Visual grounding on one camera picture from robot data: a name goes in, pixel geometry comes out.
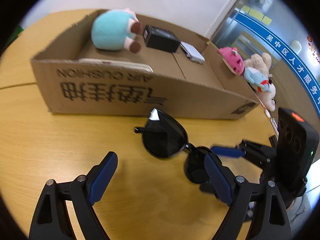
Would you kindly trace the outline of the grey sleeve forearm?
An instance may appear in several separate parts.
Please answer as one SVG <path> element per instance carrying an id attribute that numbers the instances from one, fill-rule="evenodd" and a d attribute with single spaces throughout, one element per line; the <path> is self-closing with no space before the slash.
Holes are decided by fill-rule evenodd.
<path id="1" fill-rule="evenodd" d="M 308 220 L 311 214 L 311 206 L 308 195 L 305 193 L 301 197 L 297 197 L 287 209 L 292 237 L 299 232 Z"/>

